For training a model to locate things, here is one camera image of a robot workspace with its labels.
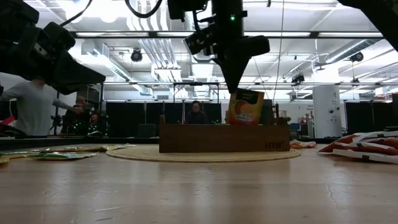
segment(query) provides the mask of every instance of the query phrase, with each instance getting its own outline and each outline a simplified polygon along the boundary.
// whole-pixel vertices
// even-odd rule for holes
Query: table surface
[[[396,223],[397,165],[316,152],[235,164],[15,159],[0,167],[0,222]]]

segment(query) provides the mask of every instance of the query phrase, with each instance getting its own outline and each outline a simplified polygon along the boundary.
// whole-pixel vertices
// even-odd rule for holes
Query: gray sweater
[[[57,98],[47,95],[43,88],[32,82],[21,82],[4,91],[0,100],[17,99],[18,120],[15,128],[28,136],[47,136],[51,128],[51,107],[69,110],[71,107]]]

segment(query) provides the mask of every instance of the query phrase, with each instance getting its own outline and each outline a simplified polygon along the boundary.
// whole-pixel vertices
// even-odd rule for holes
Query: round mat
[[[106,153],[123,159],[157,162],[256,162],[288,159],[301,155],[301,152],[295,149],[289,152],[159,153],[159,146],[128,147]]]

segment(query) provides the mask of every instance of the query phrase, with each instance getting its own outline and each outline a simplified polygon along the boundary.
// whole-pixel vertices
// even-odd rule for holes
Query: ceiling
[[[40,12],[39,27],[45,27],[49,22],[61,23],[70,14],[75,14],[85,7],[86,0],[55,0],[44,1],[34,0],[25,1]],[[137,5],[132,4],[136,9],[148,11],[156,0],[145,1],[136,0]],[[297,31],[297,32],[378,32],[371,24],[369,19],[359,10],[348,8],[338,4],[335,0],[273,0],[271,7],[267,7],[267,1],[244,0],[244,10],[248,11],[248,17],[244,19],[245,31]],[[199,19],[210,15],[211,9],[199,14]],[[167,14],[167,6],[164,3],[158,12],[148,19],[138,19],[128,11],[124,1],[94,1],[92,6],[84,13],[79,22],[71,23],[66,26],[70,31],[93,32],[93,31],[132,31],[132,30],[191,30],[192,25],[190,15],[187,15],[187,22],[171,21]],[[102,46],[109,48],[109,58],[121,70],[126,72],[134,82],[179,82],[179,81],[208,81],[223,82],[223,74],[218,65],[212,63],[197,63],[188,53],[182,39],[170,39],[169,50],[164,50],[162,41],[157,41],[152,45],[154,54],[146,52],[143,42],[147,39],[79,39],[75,49],[71,54],[86,66],[107,76],[107,82],[124,82],[119,76],[109,69],[107,63],[99,60],[92,60],[92,55],[87,55],[81,50],[81,45],[93,43],[95,48],[101,52]],[[314,73],[317,67],[297,66],[306,60],[318,60],[321,56],[326,56],[344,45],[350,44],[353,39],[270,39],[271,51],[268,54],[253,57],[244,71],[242,83],[250,82],[269,82],[275,83],[283,81],[290,82],[292,76],[302,73],[306,82],[314,80]],[[142,49],[143,59],[140,62],[133,62],[130,56],[133,49]],[[164,78],[164,75],[157,75],[156,65],[150,57],[156,55],[159,58],[167,58],[174,55],[178,65],[171,67],[177,71],[171,77]],[[394,65],[398,61],[398,54],[391,45],[385,41],[379,41],[365,49],[361,49],[364,55],[362,62],[351,63],[350,61],[340,60],[333,65],[326,66],[326,71],[330,71],[338,76],[339,82],[350,82],[354,77],[359,77],[361,82],[390,82],[394,81],[398,75],[398,67]],[[247,85],[244,88],[252,89],[273,89],[274,84],[270,85]],[[373,91],[377,86],[366,86],[351,92],[367,93]],[[126,87],[113,86],[115,90],[128,90]],[[341,87],[350,90],[352,86]],[[187,91],[195,91],[195,88],[187,88]],[[278,86],[278,89],[290,89],[291,86]],[[311,88],[302,90],[302,93],[310,93]]]

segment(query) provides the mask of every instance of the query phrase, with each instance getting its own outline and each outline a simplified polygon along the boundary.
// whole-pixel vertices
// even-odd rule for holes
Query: wooden crate
[[[160,153],[289,150],[288,125],[160,125]]]

